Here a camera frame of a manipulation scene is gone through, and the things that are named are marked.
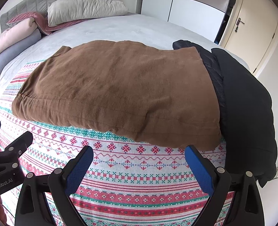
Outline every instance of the bed sheet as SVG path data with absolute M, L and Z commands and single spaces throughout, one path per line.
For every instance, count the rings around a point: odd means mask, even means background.
M 208 195 L 189 169 L 184 150 L 136 143 L 125 137 L 75 127 L 22 121 L 11 103 L 28 75 L 62 45 L 74 47 L 91 40 L 134 40 L 158 49 L 172 49 L 176 40 L 190 40 L 210 50 L 215 44 L 187 29 L 142 15 L 94 19 L 45 37 L 16 57 L 0 77 L 0 151 L 25 131 L 33 144 L 21 156 L 26 173 L 51 173 L 74 158 L 84 145 L 94 160 L 78 191 L 71 196 L 88 225 L 191 225 Z M 204 152 L 215 166 L 224 166 L 225 144 Z M 21 186 L 2 195 L 15 215 Z M 216 225 L 221 225 L 231 203 L 226 199 Z M 50 194 L 47 200 L 57 225 L 63 225 Z
M 205 37 L 181 26 L 141 14 L 92 19 L 42 38 L 12 60 L 0 76 L 0 94 L 27 62 L 47 59 L 61 46 L 75 47 L 92 40 L 131 40 L 162 50 L 173 50 L 173 42 L 189 40 L 211 51 L 219 47 Z M 246 62 L 230 53 L 238 62 L 249 69 Z

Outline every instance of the black jacket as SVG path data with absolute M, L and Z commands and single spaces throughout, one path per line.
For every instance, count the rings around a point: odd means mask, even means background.
M 217 94 L 221 132 L 226 140 L 226 170 L 237 174 L 251 171 L 263 187 L 276 174 L 270 94 L 225 50 L 213 48 L 210 53 L 189 41 L 173 43 L 174 49 L 192 46 L 200 53 Z

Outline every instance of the white wardrobe door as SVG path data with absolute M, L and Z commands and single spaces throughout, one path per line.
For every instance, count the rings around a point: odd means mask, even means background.
M 173 0 L 169 22 L 214 41 L 225 13 L 195 0 Z
M 168 20 L 172 0 L 142 0 L 141 14 Z

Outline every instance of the wardrobe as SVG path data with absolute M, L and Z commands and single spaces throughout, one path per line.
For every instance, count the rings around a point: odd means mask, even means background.
M 141 14 L 183 26 L 215 41 L 228 4 L 229 0 L 142 0 Z

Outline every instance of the logo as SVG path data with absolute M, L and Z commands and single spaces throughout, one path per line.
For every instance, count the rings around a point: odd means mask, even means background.
M 8 181 L 5 181 L 5 182 L 0 183 L 0 188 L 2 188 L 2 187 L 5 186 L 5 185 L 8 185 L 8 184 L 11 183 L 12 181 L 13 181 L 12 178 L 10 178 Z

